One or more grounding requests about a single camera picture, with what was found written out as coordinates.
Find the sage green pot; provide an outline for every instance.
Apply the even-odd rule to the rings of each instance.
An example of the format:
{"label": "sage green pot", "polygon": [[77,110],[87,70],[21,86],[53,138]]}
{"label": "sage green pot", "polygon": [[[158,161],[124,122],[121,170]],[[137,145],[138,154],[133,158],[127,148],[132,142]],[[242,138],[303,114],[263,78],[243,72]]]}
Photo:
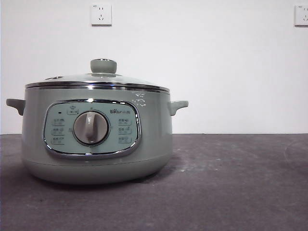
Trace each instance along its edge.
{"label": "sage green pot", "polygon": [[172,154],[171,116],[187,101],[169,89],[115,74],[116,62],[91,61],[93,73],[26,85],[7,99],[23,116],[22,160],[34,176],[101,184],[159,171]]}

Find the pot body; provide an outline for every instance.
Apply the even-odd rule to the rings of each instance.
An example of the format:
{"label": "pot body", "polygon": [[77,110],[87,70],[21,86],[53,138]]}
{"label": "pot body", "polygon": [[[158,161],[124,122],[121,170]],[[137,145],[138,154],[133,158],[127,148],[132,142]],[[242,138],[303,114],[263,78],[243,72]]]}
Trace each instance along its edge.
{"label": "pot body", "polygon": [[[52,153],[44,141],[47,111],[58,101],[95,99],[128,102],[139,114],[141,137],[131,153],[103,159],[70,159]],[[35,176],[58,183],[98,184],[144,177],[161,169],[172,154],[170,95],[164,91],[86,87],[26,89],[22,160]]]}

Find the pot handle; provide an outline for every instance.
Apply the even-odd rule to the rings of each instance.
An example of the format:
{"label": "pot handle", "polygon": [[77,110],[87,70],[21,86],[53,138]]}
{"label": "pot handle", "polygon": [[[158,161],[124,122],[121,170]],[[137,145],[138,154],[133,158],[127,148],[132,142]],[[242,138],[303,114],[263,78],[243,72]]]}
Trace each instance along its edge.
{"label": "pot handle", "polygon": [[18,110],[18,114],[22,116],[24,114],[26,101],[25,100],[17,100],[17,99],[7,99],[6,105],[8,105],[9,107],[16,108]]}
{"label": "pot handle", "polygon": [[169,103],[170,115],[174,116],[177,110],[188,107],[188,101],[174,101]]}

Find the wall socket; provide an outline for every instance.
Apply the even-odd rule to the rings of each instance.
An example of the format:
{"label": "wall socket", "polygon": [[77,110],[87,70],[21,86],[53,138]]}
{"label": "wall socket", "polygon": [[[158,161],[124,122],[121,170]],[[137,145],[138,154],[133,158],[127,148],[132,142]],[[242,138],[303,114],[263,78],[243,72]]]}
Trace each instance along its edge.
{"label": "wall socket", "polygon": [[295,26],[308,26],[308,5],[295,6]]}
{"label": "wall socket", "polygon": [[91,5],[91,24],[93,26],[111,26],[111,4],[92,4]]}

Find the dark countertop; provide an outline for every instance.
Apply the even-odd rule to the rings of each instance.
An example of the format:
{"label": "dark countertop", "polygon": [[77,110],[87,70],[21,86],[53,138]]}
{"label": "dark countertop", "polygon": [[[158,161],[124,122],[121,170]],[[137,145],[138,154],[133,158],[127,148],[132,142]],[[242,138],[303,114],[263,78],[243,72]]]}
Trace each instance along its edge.
{"label": "dark countertop", "polygon": [[308,134],[174,135],[157,174],[70,186],[28,174],[1,136],[2,231],[306,231]]}

